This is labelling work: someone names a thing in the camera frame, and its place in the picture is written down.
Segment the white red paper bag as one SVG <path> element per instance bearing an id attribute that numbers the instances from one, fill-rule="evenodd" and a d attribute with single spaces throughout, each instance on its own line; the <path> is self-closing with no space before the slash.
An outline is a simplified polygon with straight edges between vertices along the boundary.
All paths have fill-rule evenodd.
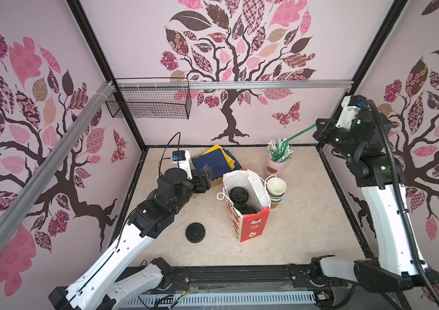
<path id="1" fill-rule="evenodd" d="M 224 174 L 222 183 L 222 192 L 216 197 L 226 203 L 238 242 L 242 243 L 262 236 L 271 212 L 271 201 L 265 188 L 265 180 L 249 169 L 240 169 Z M 239 212 L 238 208 L 241 205 L 234 205 L 229 198 L 229 192 L 234 187 L 243 187 L 248 191 L 249 201 L 245 205 L 255 208 L 256 214 L 242 215 Z"/>

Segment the green straw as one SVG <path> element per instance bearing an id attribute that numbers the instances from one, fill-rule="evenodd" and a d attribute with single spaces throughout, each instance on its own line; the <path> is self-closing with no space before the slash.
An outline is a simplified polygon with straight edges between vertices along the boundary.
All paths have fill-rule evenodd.
<path id="1" fill-rule="evenodd" d="M 312 124 L 307 129 L 304 129 L 304 130 L 300 131 L 299 133 L 293 135 L 292 137 L 285 139 L 282 143 L 283 144 L 289 144 L 289 142 L 291 142 L 293 139 L 298 138 L 302 134 L 305 134 L 305 133 L 309 132 L 310 130 L 314 129 L 315 127 L 316 127 L 316 124 Z"/>

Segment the black cup lid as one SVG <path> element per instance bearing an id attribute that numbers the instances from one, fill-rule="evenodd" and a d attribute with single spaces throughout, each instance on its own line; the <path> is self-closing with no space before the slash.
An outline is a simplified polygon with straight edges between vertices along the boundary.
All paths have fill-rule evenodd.
<path id="1" fill-rule="evenodd" d="M 248 214 L 256 214 L 257 210 L 250 205 L 242 205 L 238 208 L 239 212 L 242 215 L 248 215 Z"/>
<path id="2" fill-rule="evenodd" d="M 229 198 L 234 205 L 245 205 L 249 201 L 249 193 L 243 187 L 234 187 L 229 192 Z"/>

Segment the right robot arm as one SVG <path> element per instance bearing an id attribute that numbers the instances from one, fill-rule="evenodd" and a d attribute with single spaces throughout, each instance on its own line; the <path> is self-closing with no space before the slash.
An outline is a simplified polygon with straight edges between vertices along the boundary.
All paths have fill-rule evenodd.
<path id="1" fill-rule="evenodd" d="M 361 111 L 339 120 L 316 120 L 314 138 L 329 144 L 346 159 L 347 168 L 361 188 L 373 219 L 377 258 L 344 260 L 335 256 L 313 258 L 318 275 L 339 278 L 370 293 L 426 288 L 439 308 L 435 284 L 439 273 L 424 260 L 405 206 L 404 177 L 387 137 L 391 122 L 379 112 Z"/>

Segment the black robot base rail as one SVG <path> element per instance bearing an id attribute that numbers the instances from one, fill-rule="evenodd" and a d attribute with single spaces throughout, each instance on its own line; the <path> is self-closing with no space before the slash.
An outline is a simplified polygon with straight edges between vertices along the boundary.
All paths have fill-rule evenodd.
<path id="1" fill-rule="evenodd" d="M 350 301 L 356 286 L 369 293 L 380 293 L 390 300 L 389 293 L 413 288 L 413 278 L 407 273 L 392 274 L 380 267 L 378 261 L 362 260 L 352 263 L 351 275 L 330 273 L 328 266 L 334 257 L 313 258 L 309 265 L 286 266 L 212 266 L 180 267 L 174 269 L 163 258 L 149 265 L 117 271 L 107 263 L 84 275 L 81 284 L 61 289 L 61 300 L 49 299 L 56 309 L 118 309 L 134 297 L 147 291 L 167 292 L 182 285 L 205 289 L 226 288 L 234 284 L 268 284 L 291 282 L 294 288 L 306 288 L 315 296 L 319 309 L 341 309 Z"/>

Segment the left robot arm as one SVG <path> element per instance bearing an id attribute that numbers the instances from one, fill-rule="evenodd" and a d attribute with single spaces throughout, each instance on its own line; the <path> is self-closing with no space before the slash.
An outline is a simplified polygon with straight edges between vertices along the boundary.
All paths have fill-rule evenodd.
<path id="1" fill-rule="evenodd" d="M 189 176 L 171 168 L 157 179 L 158 187 L 138 204 L 120 235 L 79 279 L 49 294 L 55 309 L 119 309 L 133 297 L 153 289 L 166 289 L 173 268 L 155 258 L 140 271 L 122 277 L 129 264 L 174 222 L 175 216 L 195 194 L 211 188 L 210 167 Z"/>

